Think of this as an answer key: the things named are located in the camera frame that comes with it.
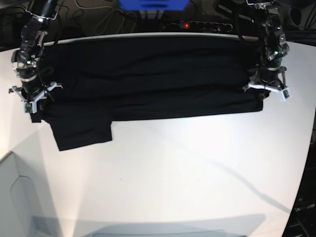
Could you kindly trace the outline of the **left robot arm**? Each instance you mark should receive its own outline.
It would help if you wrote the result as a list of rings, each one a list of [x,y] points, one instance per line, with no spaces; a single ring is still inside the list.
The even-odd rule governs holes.
[[[234,23],[239,39],[246,42],[239,28],[239,12],[243,6],[250,8],[251,20],[255,25],[258,41],[255,45],[260,53],[260,61],[256,70],[250,76],[248,84],[243,87],[261,90],[263,94],[276,93],[281,101],[286,101],[291,95],[286,86],[285,72],[282,59],[289,52],[286,36],[282,28],[280,4],[275,0],[241,0],[234,13]]]

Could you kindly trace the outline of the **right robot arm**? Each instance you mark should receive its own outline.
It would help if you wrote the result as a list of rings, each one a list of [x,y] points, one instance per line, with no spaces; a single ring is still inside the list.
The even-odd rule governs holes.
[[[61,86],[55,81],[45,83],[40,74],[47,24],[58,18],[60,9],[56,0],[34,0],[26,9],[31,18],[22,29],[20,48],[11,57],[13,70],[22,86],[13,86],[8,90],[20,97],[25,113],[37,113],[40,100],[46,99],[53,89]]]

